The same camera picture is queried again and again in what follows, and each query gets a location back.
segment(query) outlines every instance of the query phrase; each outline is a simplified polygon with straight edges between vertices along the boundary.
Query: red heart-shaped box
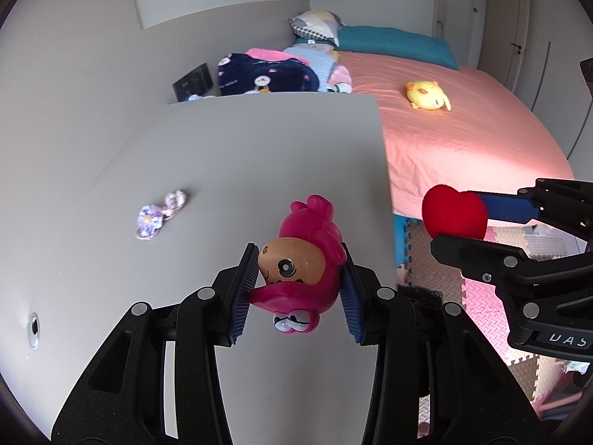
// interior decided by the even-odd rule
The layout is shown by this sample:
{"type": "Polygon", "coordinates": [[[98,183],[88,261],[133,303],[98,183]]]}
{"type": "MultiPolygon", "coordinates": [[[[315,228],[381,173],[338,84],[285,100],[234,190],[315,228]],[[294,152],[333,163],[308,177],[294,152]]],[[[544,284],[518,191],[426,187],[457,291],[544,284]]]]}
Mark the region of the red heart-shaped box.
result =
{"type": "Polygon", "coordinates": [[[439,234],[484,239],[488,211],[480,196],[435,185],[422,200],[422,220],[432,238],[439,234]]]}

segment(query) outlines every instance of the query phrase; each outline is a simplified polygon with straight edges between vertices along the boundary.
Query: yellow plush toy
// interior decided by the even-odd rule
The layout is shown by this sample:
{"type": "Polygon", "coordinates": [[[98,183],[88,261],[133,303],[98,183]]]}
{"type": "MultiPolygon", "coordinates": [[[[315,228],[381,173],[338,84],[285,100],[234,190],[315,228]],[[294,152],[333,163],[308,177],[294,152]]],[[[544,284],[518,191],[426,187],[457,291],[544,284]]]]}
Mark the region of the yellow plush toy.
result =
{"type": "Polygon", "coordinates": [[[435,110],[445,105],[447,110],[451,110],[449,99],[439,87],[438,82],[427,82],[425,80],[410,82],[405,86],[405,93],[411,102],[412,108],[435,110]]]}

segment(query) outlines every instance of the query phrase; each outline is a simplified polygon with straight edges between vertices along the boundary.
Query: pink toy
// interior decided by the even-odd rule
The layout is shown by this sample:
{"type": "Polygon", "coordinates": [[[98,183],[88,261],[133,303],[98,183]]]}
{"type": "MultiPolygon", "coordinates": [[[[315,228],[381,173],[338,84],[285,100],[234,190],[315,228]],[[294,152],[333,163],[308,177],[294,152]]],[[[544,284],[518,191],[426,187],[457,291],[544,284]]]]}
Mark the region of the pink toy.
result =
{"type": "Polygon", "coordinates": [[[284,333],[309,333],[319,314],[335,303],[340,291],[338,266],[346,262],[342,235],[331,222],[334,208],[324,197],[293,202],[278,239],[260,251],[258,263],[266,286],[251,291],[251,304],[274,313],[284,333]]]}

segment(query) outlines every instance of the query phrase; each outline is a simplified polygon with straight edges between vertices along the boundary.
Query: wall socket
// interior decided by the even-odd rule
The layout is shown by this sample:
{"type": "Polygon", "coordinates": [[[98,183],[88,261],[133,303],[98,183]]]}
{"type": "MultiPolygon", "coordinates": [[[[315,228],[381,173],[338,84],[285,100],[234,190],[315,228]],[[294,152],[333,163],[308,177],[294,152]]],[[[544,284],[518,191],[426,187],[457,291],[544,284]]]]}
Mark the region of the wall socket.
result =
{"type": "Polygon", "coordinates": [[[186,102],[192,95],[203,96],[213,87],[208,64],[203,63],[173,84],[178,102],[186,102]]]}

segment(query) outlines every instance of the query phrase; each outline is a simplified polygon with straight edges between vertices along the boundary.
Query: hair clip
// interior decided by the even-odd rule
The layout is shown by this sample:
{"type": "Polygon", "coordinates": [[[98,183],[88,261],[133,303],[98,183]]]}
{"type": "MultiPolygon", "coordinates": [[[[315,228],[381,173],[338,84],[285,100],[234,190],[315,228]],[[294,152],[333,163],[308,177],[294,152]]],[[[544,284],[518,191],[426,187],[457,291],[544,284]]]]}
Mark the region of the hair clip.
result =
{"type": "Polygon", "coordinates": [[[171,192],[165,196],[165,205],[160,208],[154,204],[144,206],[136,223],[138,230],[136,237],[142,240],[149,240],[155,237],[162,228],[162,223],[175,217],[185,206],[188,197],[182,190],[171,192]]]}

